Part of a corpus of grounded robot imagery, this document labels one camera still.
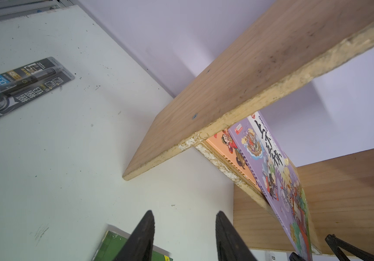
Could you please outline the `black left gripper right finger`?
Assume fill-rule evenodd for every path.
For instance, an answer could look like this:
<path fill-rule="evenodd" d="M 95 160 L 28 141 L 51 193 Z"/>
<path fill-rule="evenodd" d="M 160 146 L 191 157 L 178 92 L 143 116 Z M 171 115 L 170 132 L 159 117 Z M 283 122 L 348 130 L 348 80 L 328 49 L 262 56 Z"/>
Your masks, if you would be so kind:
<path fill-rule="evenodd" d="M 216 215 L 216 245 L 219 261 L 257 261 L 222 211 Z"/>

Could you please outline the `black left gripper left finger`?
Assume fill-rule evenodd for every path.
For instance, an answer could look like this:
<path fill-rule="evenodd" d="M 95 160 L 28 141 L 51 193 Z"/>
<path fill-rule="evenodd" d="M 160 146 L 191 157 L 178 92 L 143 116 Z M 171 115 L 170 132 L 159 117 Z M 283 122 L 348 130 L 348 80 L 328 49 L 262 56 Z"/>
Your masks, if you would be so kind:
<path fill-rule="evenodd" d="M 114 261 L 151 261 L 154 233 L 154 215 L 151 210 L 148 210 Z"/>

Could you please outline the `purple cartoon comic book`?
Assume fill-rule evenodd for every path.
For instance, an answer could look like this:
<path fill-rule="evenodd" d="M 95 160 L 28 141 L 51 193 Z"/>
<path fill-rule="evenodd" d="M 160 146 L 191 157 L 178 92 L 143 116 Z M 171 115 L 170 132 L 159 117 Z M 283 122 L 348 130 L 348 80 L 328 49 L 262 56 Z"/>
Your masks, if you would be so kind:
<path fill-rule="evenodd" d="M 228 132 L 295 251 L 304 260 L 312 260 L 305 193 L 266 120 L 255 112 L 233 124 Z"/>

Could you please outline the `orange Chinese comic book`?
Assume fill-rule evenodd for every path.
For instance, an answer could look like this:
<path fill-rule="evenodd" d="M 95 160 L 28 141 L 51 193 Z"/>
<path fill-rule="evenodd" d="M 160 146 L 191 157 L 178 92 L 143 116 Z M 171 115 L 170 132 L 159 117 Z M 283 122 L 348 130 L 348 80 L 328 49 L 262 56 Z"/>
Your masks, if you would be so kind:
<path fill-rule="evenodd" d="M 261 192 L 256 179 L 248 168 L 236 143 L 233 141 L 227 129 L 224 129 L 206 140 L 225 160 L 228 161 L 246 180 Z"/>

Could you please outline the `green wimpy kid book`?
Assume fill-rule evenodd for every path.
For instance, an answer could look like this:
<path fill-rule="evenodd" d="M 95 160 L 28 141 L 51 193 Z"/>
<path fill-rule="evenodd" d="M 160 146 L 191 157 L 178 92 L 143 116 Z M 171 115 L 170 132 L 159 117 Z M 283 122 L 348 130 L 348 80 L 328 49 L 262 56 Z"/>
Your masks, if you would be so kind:
<path fill-rule="evenodd" d="M 107 225 L 105 234 L 91 260 L 113 261 L 129 237 L 130 233 L 127 233 L 116 226 Z M 173 258 L 171 253 L 154 245 L 152 261 L 173 261 Z"/>

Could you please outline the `wooden two-tier bookshelf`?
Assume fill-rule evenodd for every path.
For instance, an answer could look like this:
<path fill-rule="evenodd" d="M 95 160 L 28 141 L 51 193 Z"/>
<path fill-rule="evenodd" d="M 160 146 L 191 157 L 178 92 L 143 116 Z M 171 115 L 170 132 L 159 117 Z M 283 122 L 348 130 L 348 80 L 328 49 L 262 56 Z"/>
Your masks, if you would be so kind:
<path fill-rule="evenodd" d="M 194 147 L 235 184 L 235 228 L 252 250 L 293 247 L 260 192 L 206 140 L 374 47 L 374 1 L 276 1 L 154 119 L 123 174 Z M 374 254 L 374 149 L 300 167 L 317 251 L 327 234 Z"/>

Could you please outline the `grey metal ruler strip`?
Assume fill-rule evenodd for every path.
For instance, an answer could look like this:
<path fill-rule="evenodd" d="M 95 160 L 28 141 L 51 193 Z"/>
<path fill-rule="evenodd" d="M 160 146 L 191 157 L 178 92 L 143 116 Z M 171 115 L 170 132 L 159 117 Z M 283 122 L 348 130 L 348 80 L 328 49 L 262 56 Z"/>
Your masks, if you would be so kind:
<path fill-rule="evenodd" d="M 53 57 L 0 74 L 0 118 L 75 79 Z"/>

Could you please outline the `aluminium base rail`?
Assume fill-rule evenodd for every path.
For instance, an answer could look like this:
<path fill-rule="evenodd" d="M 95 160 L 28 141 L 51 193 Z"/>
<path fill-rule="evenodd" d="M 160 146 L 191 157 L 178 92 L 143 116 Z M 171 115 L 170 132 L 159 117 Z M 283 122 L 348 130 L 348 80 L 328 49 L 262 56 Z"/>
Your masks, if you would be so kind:
<path fill-rule="evenodd" d="M 0 21 L 73 5 L 75 1 L 69 0 L 0 0 Z"/>

